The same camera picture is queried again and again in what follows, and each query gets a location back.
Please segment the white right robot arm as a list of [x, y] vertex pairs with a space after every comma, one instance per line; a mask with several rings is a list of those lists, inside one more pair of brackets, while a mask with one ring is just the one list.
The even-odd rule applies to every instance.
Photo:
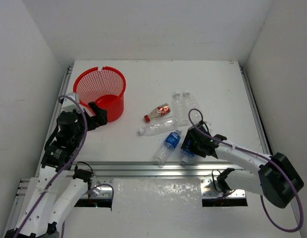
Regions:
[[282, 153], [259, 154], [229, 141], [227, 137], [211, 136], [202, 123], [191, 126], [181, 146], [200, 157], [211, 156], [233, 163], [241, 170], [226, 168], [215, 181], [222, 193], [242, 189], [264, 196], [278, 208], [285, 208], [304, 182], [289, 159]]

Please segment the blue label bottle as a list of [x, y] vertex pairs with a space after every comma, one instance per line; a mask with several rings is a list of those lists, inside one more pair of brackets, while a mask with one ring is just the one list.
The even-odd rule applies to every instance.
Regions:
[[154, 154], [153, 160], [156, 164], [162, 165], [169, 159], [181, 139], [181, 134], [181, 131], [175, 130], [166, 137], [161, 147]]
[[190, 159], [192, 159], [194, 157], [195, 157], [194, 153], [192, 153], [188, 149], [183, 149], [182, 150], [181, 162], [184, 163], [184, 164], [187, 164], [190, 161]]

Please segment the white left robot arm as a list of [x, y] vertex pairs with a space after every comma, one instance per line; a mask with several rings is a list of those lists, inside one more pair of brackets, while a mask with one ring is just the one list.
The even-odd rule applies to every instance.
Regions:
[[85, 141], [87, 132], [107, 124], [107, 111], [96, 103], [88, 104], [94, 115], [74, 103], [62, 111], [57, 126], [47, 140], [38, 180], [24, 214], [7, 238], [59, 238], [64, 222], [74, 205], [91, 185], [93, 173], [77, 169], [61, 196], [57, 193], [72, 162]]

